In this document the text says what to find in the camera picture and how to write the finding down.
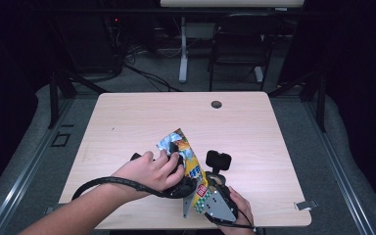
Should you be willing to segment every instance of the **hand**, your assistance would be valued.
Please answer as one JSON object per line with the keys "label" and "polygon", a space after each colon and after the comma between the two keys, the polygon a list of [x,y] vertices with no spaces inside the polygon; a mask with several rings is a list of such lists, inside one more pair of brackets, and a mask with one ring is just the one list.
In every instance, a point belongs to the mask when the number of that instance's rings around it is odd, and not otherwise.
{"label": "hand", "polygon": [[[253,214],[252,208],[250,207],[249,201],[243,198],[239,193],[237,193],[233,188],[228,187],[230,189],[230,198],[233,202],[237,205],[239,210],[238,218],[236,219],[236,224],[241,225],[253,225]],[[218,226],[218,228],[225,234],[225,235],[256,235],[250,228],[236,228],[236,227],[227,227],[227,226]]]}
{"label": "hand", "polygon": [[[168,159],[166,151],[162,150],[160,157],[153,161],[154,154],[149,151],[142,157],[124,164],[112,176],[133,180],[157,191],[163,191],[177,184],[184,176],[182,165],[178,166],[174,174],[170,174],[175,169],[178,158],[178,153],[173,153]],[[136,191],[124,185],[117,187],[125,190],[129,202],[149,195],[147,192]]]}

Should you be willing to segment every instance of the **snack bag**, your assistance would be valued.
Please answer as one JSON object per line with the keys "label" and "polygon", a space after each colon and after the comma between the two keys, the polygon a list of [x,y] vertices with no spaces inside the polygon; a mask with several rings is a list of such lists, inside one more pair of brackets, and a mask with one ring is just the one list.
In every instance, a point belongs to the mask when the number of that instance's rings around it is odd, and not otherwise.
{"label": "snack bag", "polygon": [[191,178],[197,178],[200,181],[191,206],[195,208],[195,211],[201,213],[204,209],[204,201],[211,195],[209,191],[209,183],[206,179],[206,173],[201,169],[198,159],[189,145],[188,139],[180,128],[165,137],[157,144],[157,147],[160,150],[165,149],[170,155],[172,154],[169,152],[170,142],[178,146],[179,155],[184,158],[185,175]]}

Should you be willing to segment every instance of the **table top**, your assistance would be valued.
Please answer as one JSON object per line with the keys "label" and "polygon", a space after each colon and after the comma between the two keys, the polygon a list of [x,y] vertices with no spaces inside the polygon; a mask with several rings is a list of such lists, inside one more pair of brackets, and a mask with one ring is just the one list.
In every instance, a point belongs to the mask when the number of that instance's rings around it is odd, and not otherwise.
{"label": "table top", "polygon": [[[221,103],[219,109],[212,102]],[[263,92],[107,93],[99,97],[70,171],[60,203],[83,183],[109,176],[134,153],[150,150],[181,128],[203,170],[209,150],[231,155],[221,171],[252,205],[255,225],[306,226],[309,211],[279,125]],[[149,196],[128,203],[98,229],[200,229],[215,225],[195,210],[183,218],[182,199]]]}
{"label": "table top", "polygon": [[301,8],[305,0],[161,0],[162,7]]}

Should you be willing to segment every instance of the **gray floor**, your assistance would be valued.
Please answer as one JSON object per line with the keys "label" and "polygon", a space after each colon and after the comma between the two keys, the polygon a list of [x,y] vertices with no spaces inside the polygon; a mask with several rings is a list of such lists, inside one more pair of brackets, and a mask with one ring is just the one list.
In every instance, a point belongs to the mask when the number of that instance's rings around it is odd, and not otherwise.
{"label": "gray floor", "polygon": [[[158,55],[140,53],[135,58],[129,57],[128,60],[135,59],[132,66],[156,74],[171,86],[183,91],[207,91],[208,50],[201,45],[197,43],[196,47],[190,49],[188,81],[185,84],[177,80],[179,56],[166,57],[160,53]],[[287,48],[287,40],[280,41],[276,45],[264,89],[266,92],[276,88],[276,80]],[[219,75],[225,74],[241,74],[238,78],[240,80],[253,79],[253,75],[244,73],[244,69],[231,69],[227,72],[221,70]],[[128,69],[123,69],[118,77],[98,84],[112,92],[158,92],[158,89],[146,78]],[[39,106],[34,120],[0,179],[0,234],[19,232],[42,217],[48,207],[57,205],[97,99],[97,95],[88,88],[80,84],[76,84],[75,87],[79,93],[76,99],[61,98],[62,118],[53,131],[47,129],[50,117],[48,87],[37,92]],[[159,87],[162,91],[166,91],[163,86]],[[232,84],[229,87],[235,90],[254,88],[250,85],[233,86]],[[266,228],[266,234],[376,234],[376,195],[353,161],[337,107],[332,100],[327,99],[325,117],[327,132],[320,133],[313,123],[312,104],[301,103],[296,96],[297,91],[299,88],[279,98],[271,99],[271,103],[305,198],[316,200],[319,207],[311,212],[310,226]],[[68,145],[64,148],[51,147],[58,131],[70,134]],[[344,176],[351,185],[352,197],[346,196],[348,188],[343,188],[340,184],[342,175],[336,174],[336,165],[331,162],[331,150],[325,147],[324,138],[333,147],[332,155],[338,158],[339,166],[342,167]],[[31,180],[17,181],[19,175]],[[25,191],[19,193],[16,186],[24,188]],[[7,199],[11,192],[15,192],[15,196],[19,197],[13,196]],[[361,206],[361,211],[351,210],[354,202]],[[357,222],[357,217],[364,217],[364,222],[367,221],[370,227],[367,226],[363,230]]]}

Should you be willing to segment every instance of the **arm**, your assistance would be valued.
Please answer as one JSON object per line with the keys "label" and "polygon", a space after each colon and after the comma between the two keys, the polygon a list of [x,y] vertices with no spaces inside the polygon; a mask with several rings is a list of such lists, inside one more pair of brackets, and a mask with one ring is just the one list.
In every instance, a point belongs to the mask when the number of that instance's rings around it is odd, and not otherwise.
{"label": "arm", "polygon": [[[230,189],[230,197],[231,200],[237,205],[239,211],[238,218],[236,220],[236,224],[242,225],[253,225],[253,214],[252,208],[250,207],[249,201],[243,198],[237,191],[233,188],[229,187]],[[235,227],[225,227],[225,226],[218,226],[218,228],[225,234],[225,235],[256,235],[256,233],[249,228],[235,228]]]}
{"label": "arm", "polygon": [[[176,173],[169,175],[177,165],[177,153],[172,154],[169,160],[165,151],[161,151],[161,156],[155,161],[153,156],[152,152],[147,152],[123,165],[113,176],[130,179],[158,191],[182,179],[184,168],[181,165]],[[148,195],[125,185],[103,184],[36,221],[21,234],[89,234],[123,204]]]}

